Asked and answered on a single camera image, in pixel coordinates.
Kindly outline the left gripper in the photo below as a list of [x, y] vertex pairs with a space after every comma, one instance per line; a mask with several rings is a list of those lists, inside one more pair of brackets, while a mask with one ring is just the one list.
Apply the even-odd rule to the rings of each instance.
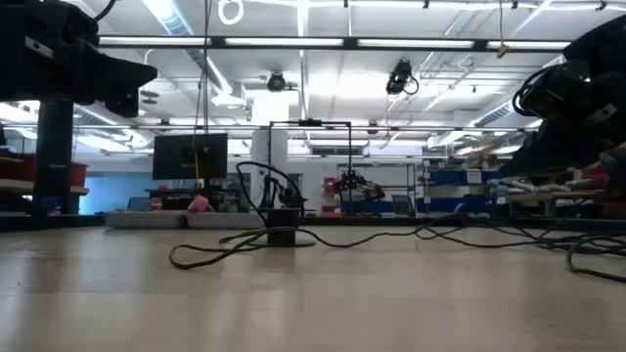
[[101, 56], [99, 25], [64, 1], [0, 0], [0, 102], [105, 102], [122, 117], [139, 114], [138, 89], [153, 66]]

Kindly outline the wooden shelf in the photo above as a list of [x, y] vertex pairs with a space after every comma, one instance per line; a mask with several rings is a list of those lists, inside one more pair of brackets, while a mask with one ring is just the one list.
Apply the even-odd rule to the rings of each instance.
[[[32, 201], [33, 188], [34, 181], [0, 179], [0, 212], [28, 213], [31, 209], [28, 203]], [[89, 190], [85, 186], [83, 188], [70, 186], [70, 214], [79, 212], [79, 200], [88, 193]]]

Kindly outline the red bag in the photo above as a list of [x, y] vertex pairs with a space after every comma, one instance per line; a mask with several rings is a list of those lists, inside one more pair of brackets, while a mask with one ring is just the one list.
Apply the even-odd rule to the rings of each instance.
[[596, 165], [583, 173], [584, 190], [601, 190], [606, 189], [609, 182], [609, 175], [606, 169], [601, 165]]

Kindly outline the grey plastic tool case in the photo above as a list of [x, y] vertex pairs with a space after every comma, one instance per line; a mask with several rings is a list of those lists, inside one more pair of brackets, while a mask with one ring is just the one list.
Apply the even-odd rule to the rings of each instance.
[[175, 210], [108, 212], [105, 220], [107, 226], [115, 229], [253, 230], [264, 226], [258, 215], [250, 213]]

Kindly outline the red storage bin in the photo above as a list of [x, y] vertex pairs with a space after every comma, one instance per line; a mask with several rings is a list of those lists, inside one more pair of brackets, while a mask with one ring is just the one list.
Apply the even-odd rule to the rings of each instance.
[[85, 179], [87, 174], [87, 164], [73, 162], [70, 166], [70, 185], [72, 187], [81, 187], [85, 186]]
[[35, 176], [35, 154], [0, 156], [0, 179], [33, 182]]

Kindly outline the black metal rig frame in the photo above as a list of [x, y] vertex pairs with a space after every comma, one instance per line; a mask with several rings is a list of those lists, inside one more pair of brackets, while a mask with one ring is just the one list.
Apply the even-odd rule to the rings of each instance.
[[[278, 130], [278, 125], [286, 125], [287, 129], [300, 130], [310, 132], [315, 129], [336, 130], [339, 126], [343, 126], [343, 130], [347, 132], [347, 166], [348, 171], [352, 170], [353, 144], [352, 144], [352, 124], [349, 121], [329, 121], [313, 118], [304, 118], [299, 120], [287, 121], [270, 121], [267, 127], [267, 164], [274, 166], [273, 159], [273, 131]], [[307, 209], [306, 214], [325, 215], [323, 210], [324, 185], [323, 181], [326, 174], [330, 170], [330, 155], [288, 155], [289, 143], [284, 148], [280, 148], [279, 161], [285, 162], [288, 171], [296, 170], [302, 172], [300, 189], [305, 192], [308, 201], [305, 203]]]

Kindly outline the red box stack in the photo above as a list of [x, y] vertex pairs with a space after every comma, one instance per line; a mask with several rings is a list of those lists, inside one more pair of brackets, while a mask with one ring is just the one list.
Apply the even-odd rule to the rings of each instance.
[[335, 190], [336, 178], [325, 177], [322, 186], [321, 211], [324, 217], [340, 217], [341, 201]]

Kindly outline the pale blue padded tubes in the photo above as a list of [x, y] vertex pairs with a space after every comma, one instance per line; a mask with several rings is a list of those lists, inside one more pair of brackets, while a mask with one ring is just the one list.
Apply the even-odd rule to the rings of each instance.
[[511, 189], [522, 190], [524, 193], [550, 193], [550, 192], [570, 192], [571, 189], [565, 185], [558, 184], [546, 184], [535, 186], [530, 183], [524, 183], [514, 179], [491, 179], [487, 181], [487, 184], [491, 187], [506, 187], [509, 191]]

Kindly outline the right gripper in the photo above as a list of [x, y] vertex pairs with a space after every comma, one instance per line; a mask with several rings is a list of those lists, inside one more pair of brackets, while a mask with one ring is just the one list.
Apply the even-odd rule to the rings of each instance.
[[562, 55], [562, 64], [536, 71], [517, 90], [517, 113], [544, 122], [502, 175], [588, 166], [626, 142], [626, 15], [578, 37]]

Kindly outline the grey chair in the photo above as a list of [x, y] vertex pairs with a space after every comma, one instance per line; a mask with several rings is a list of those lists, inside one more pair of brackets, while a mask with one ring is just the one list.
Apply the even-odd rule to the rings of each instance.
[[414, 201], [407, 195], [392, 195], [393, 212], [397, 217], [414, 217]]

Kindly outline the black computer monitor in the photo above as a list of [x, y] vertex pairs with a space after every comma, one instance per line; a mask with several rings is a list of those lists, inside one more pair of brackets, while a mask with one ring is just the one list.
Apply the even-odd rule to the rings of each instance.
[[200, 191], [210, 180], [228, 175], [228, 135], [195, 134], [155, 137], [154, 180], [192, 180]]

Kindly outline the yellow hanging plug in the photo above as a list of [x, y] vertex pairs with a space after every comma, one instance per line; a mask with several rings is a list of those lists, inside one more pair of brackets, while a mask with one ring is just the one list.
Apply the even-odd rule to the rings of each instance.
[[509, 46], [505, 43], [505, 23], [504, 23], [504, 0], [498, 0], [499, 14], [499, 45], [496, 54], [497, 59], [502, 59], [509, 51]]

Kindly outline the wooden workbench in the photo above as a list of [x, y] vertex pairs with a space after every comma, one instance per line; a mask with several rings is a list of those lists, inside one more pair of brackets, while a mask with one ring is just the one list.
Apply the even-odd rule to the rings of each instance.
[[612, 196], [601, 190], [531, 192], [506, 196], [504, 200], [510, 208], [515, 203], [538, 203], [546, 217], [556, 217], [558, 200], [592, 200], [605, 206], [607, 218], [626, 219], [626, 195]]

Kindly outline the blue storage bin row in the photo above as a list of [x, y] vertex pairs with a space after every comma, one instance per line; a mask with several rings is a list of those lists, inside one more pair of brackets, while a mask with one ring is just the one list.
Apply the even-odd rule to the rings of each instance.
[[[458, 206], [462, 209], [476, 212], [487, 210], [495, 205], [488, 198], [431, 198], [430, 203], [425, 203], [422, 198], [416, 198], [414, 207], [417, 212], [454, 212]], [[392, 201], [360, 201], [354, 200], [352, 209], [358, 213], [394, 213]]]
[[494, 170], [439, 169], [429, 171], [427, 180], [432, 185], [484, 185], [490, 180], [502, 178]]

